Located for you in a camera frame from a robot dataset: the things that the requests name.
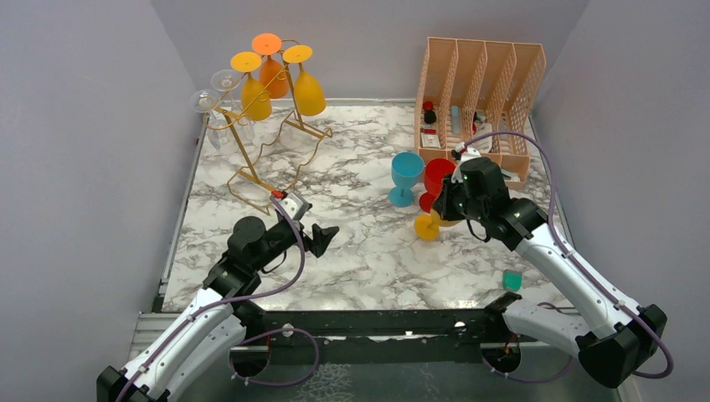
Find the red plastic wine glass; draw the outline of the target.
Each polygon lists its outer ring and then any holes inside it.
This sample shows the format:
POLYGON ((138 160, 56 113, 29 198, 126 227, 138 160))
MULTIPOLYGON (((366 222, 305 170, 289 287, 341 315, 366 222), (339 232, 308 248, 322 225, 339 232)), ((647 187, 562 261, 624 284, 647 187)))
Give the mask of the red plastic wine glass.
POLYGON ((433 202, 439 196, 444 177, 454 171, 455 164, 445 158, 435 158, 426 164, 424 169, 425 192, 419 197, 419 206, 425 213, 430 211, 433 202))

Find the yellow front wine glass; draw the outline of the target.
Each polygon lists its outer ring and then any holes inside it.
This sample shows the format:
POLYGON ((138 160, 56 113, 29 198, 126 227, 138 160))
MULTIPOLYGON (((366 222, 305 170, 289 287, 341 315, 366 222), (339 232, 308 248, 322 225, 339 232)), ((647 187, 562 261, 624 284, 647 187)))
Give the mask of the yellow front wine glass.
POLYGON ((459 220, 445 220, 433 209, 428 214, 422 214, 414 220, 414 232, 425 241, 434 241, 439 237, 440 229, 452 227, 460 223, 459 220))

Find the blue plastic wine glass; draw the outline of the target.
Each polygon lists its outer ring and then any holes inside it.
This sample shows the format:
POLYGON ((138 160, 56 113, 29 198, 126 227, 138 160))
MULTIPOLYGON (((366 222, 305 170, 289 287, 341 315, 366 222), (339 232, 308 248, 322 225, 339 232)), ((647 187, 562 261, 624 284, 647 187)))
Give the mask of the blue plastic wine glass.
POLYGON ((394 187, 388 194, 392 205, 405 208, 414 202, 412 188, 419 182, 424 167, 424 160, 414 152, 401 152, 392 159, 391 177, 394 187))

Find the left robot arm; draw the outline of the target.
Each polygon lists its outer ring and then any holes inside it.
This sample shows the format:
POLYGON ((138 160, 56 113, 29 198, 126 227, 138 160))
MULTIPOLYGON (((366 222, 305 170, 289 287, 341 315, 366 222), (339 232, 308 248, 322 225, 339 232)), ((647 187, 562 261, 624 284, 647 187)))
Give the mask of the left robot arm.
POLYGON ((188 307, 138 357, 104 369, 96 380, 99 401, 176 401, 230 347, 254 343, 265 329, 254 302, 259 272, 292 246, 300 255, 323 255, 339 227, 314 224, 307 236, 286 218, 267 228, 248 216, 234 225, 227 250, 188 307))

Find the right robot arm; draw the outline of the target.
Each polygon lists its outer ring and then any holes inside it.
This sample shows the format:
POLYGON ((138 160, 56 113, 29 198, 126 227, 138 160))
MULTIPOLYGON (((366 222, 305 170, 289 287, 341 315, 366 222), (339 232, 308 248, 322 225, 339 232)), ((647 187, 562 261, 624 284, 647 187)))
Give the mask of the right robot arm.
POLYGON ((485 309, 489 338, 535 338, 578 359, 592 379, 611 389, 637 375, 658 349, 667 315, 611 285, 532 200, 511 197, 501 169, 489 158, 461 160, 443 177, 431 211, 445 222, 479 223, 488 239, 501 241, 542 272, 579 313, 565 316, 507 292, 485 309))

